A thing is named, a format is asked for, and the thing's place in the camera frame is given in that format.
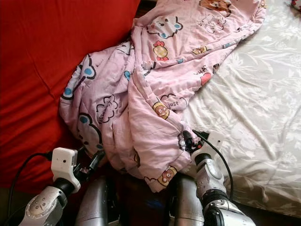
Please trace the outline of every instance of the gray metal cylinder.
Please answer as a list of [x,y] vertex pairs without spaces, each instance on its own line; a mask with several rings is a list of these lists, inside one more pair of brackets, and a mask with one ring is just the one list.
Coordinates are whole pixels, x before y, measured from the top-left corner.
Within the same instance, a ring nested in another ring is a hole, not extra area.
[[107,226],[107,196],[105,178],[92,182],[81,202],[75,226]]
[[193,178],[181,175],[177,181],[175,226],[203,226],[203,207],[197,198],[197,185]]

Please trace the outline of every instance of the black wire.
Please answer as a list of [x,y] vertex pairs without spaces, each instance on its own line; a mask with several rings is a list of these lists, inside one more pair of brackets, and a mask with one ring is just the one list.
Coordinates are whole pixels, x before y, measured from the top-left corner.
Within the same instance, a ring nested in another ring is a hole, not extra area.
[[227,171],[228,171],[228,174],[229,174],[229,178],[230,178],[230,201],[232,202],[232,201],[233,201],[233,186],[234,186],[234,185],[233,185],[233,178],[232,178],[232,174],[231,174],[230,168],[229,168],[229,166],[228,166],[228,164],[227,164],[227,162],[226,162],[224,156],[222,155],[222,153],[219,152],[219,150],[217,150],[216,147],[214,147],[213,144],[211,144],[208,140],[206,140],[205,138],[203,138],[203,136],[200,135],[200,133],[199,133],[198,131],[196,131],[196,130],[194,130],[194,129],[193,129],[192,131],[193,131],[199,138],[201,138],[201,139],[204,140],[207,144],[209,144],[209,146],[212,147],[213,150],[215,150],[215,151],[218,153],[218,155],[221,157],[223,163],[225,164],[225,167],[227,168]]
[[35,153],[35,154],[32,154],[31,156],[29,156],[25,162],[23,163],[23,165],[19,168],[18,172],[16,173],[15,175],[15,178],[10,186],[10,189],[9,189],[9,196],[8,196],[8,218],[11,217],[10,215],[10,211],[11,211],[11,203],[12,203],[12,199],[13,199],[13,193],[14,193],[14,188],[15,188],[15,184],[18,180],[18,177],[21,173],[21,171],[24,169],[24,167],[26,166],[26,164],[35,156],[43,156],[43,157],[46,157],[48,160],[50,159],[51,160],[51,156],[52,156],[52,152],[50,153]]
[[9,218],[6,219],[6,221],[4,222],[3,226],[7,226],[9,221],[12,219],[12,217],[17,213],[19,212],[20,210],[24,209],[27,205],[24,205],[22,207],[20,207],[19,209],[17,209],[15,212],[13,212],[12,215],[9,216]]

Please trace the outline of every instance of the cartoon print blanket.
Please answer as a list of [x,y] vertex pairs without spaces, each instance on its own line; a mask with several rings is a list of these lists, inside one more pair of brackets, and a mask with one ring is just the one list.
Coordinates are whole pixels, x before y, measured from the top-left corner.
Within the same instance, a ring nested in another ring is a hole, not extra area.
[[104,149],[115,169],[159,192],[191,164],[182,136],[191,129],[178,113],[259,29],[265,8],[258,0],[159,0],[134,21],[129,41],[78,65],[62,118],[90,156]]

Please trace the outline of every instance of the red cushion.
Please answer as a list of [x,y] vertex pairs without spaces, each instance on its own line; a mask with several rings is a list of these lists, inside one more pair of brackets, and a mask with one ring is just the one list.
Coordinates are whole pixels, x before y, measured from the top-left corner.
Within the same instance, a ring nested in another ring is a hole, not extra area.
[[[76,141],[58,115],[72,71],[90,52],[122,41],[139,0],[3,0],[0,2],[0,186],[24,160]],[[31,160],[16,188],[51,183],[50,163]]]

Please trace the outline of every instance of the white bedsheet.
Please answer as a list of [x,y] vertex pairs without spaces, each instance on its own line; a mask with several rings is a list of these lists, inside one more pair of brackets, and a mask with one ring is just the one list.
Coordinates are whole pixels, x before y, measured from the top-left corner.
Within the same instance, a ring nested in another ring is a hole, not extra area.
[[221,152],[236,201],[301,218],[301,14],[290,2],[267,1],[262,28],[230,54],[183,115],[192,128],[225,135]]

